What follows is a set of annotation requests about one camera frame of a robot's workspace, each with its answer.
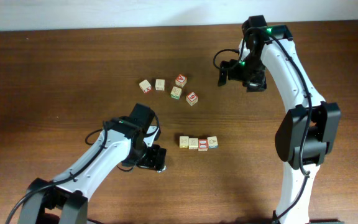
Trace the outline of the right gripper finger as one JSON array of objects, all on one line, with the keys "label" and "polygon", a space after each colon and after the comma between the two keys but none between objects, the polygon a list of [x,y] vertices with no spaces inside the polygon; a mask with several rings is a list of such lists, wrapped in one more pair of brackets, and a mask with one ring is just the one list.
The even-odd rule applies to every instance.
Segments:
[{"label": "right gripper finger", "polygon": [[223,60],[219,65],[219,79],[218,86],[223,86],[227,82],[227,68],[229,67],[229,62]]},{"label": "right gripper finger", "polygon": [[265,91],[265,82],[263,83],[248,83],[247,92],[260,92]]}]

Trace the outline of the yellow number 2 block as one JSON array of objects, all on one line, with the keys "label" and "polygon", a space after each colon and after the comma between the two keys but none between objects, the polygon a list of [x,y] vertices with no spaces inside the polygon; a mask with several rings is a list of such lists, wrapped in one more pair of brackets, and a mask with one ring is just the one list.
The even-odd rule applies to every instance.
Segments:
[{"label": "yellow number 2 block", "polygon": [[180,136],[179,146],[180,146],[180,148],[188,148],[189,147],[189,137],[188,136]]}]

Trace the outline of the wooden number 3 block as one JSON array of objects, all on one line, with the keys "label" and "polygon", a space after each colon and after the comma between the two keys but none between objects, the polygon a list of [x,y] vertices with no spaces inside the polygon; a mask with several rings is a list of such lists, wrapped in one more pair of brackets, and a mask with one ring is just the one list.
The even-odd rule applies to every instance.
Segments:
[{"label": "wooden number 3 block", "polygon": [[198,138],[189,138],[188,148],[192,150],[197,150],[199,146]]}]

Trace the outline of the red number 6 block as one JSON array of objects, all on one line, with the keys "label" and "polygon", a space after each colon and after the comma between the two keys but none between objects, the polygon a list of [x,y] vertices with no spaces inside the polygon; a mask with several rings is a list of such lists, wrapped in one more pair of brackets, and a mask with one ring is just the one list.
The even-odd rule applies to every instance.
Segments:
[{"label": "red number 6 block", "polygon": [[190,106],[193,106],[198,102],[198,96],[195,92],[191,92],[186,96],[186,101]]}]

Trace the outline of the red letter I block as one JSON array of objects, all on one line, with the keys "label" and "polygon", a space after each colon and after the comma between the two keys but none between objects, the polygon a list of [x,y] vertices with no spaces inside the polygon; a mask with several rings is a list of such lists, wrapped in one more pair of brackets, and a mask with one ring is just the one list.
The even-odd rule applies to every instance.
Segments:
[{"label": "red letter I block", "polygon": [[199,151],[207,151],[209,148],[207,139],[199,139],[198,140],[198,150]]}]

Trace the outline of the blue trimmed picture block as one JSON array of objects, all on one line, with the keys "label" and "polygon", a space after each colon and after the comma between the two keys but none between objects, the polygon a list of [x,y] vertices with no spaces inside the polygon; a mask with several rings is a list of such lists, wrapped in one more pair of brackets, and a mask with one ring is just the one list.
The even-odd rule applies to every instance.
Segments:
[{"label": "blue trimmed picture block", "polygon": [[216,136],[207,137],[207,141],[209,149],[218,148],[218,139]]}]

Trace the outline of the wooden letter X block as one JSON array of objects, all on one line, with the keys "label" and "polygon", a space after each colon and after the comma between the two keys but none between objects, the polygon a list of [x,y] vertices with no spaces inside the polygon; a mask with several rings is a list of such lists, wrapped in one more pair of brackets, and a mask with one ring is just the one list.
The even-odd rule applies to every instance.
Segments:
[{"label": "wooden letter X block", "polygon": [[167,167],[164,166],[162,169],[158,170],[157,173],[161,173],[161,172],[165,171],[166,169],[167,169]]}]

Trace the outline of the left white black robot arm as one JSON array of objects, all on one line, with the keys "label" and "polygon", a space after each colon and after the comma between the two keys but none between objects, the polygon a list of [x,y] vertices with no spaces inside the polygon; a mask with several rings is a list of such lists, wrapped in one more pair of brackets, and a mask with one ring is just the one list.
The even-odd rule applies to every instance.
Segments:
[{"label": "left white black robot arm", "polygon": [[136,104],[129,116],[103,123],[97,140],[67,170],[52,180],[35,179],[13,212],[19,223],[90,223],[88,202],[109,173],[118,168],[166,169],[166,149],[155,143],[161,130],[148,106]]}]

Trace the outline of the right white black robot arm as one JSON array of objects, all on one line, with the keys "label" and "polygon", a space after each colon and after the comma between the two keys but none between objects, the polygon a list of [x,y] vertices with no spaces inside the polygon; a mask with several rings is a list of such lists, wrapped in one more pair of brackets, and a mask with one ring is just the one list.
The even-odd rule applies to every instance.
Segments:
[{"label": "right white black robot arm", "polygon": [[309,223],[313,182],[331,153],[341,110],[318,93],[297,56],[286,25],[269,26],[263,15],[250,16],[242,26],[239,57],[222,61],[218,86],[241,82],[248,92],[267,88],[270,72],[286,115],[275,134],[275,149],[283,162],[282,191],[272,223]]}]

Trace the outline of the red letter A block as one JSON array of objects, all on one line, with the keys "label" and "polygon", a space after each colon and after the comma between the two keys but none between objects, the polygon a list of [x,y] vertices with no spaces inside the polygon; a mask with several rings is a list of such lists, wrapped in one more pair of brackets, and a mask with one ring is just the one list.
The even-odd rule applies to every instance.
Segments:
[{"label": "red letter A block", "polygon": [[184,76],[184,75],[182,75],[182,74],[179,74],[177,77],[176,77],[176,79],[175,79],[175,84],[177,85],[177,86],[179,86],[180,88],[183,88],[185,85],[186,85],[186,83],[187,83],[187,77],[186,76]]}]

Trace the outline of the green trimmed wooden block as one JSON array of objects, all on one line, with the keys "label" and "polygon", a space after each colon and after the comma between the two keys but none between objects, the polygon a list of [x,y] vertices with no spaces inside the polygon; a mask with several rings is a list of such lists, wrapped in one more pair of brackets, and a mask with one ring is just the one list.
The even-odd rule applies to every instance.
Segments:
[{"label": "green trimmed wooden block", "polygon": [[174,86],[171,90],[170,96],[176,100],[179,100],[181,93],[182,93],[182,89]]}]

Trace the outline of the plain wooden block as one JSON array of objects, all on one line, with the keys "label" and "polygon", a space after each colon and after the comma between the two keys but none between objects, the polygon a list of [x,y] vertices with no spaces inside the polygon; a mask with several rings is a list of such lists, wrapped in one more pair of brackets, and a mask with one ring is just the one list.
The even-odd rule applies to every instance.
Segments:
[{"label": "plain wooden block", "polygon": [[165,90],[165,80],[164,79],[156,79],[155,80],[155,89],[157,91],[164,91]]}]

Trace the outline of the wooden block red side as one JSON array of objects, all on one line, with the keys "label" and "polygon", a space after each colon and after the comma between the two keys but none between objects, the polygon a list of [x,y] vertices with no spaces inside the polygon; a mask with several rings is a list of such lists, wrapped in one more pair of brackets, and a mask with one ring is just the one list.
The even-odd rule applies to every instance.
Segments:
[{"label": "wooden block red side", "polygon": [[144,93],[148,93],[152,90],[152,85],[149,83],[148,80],[143,80],[139,83],[140,89],[144,92]]}]

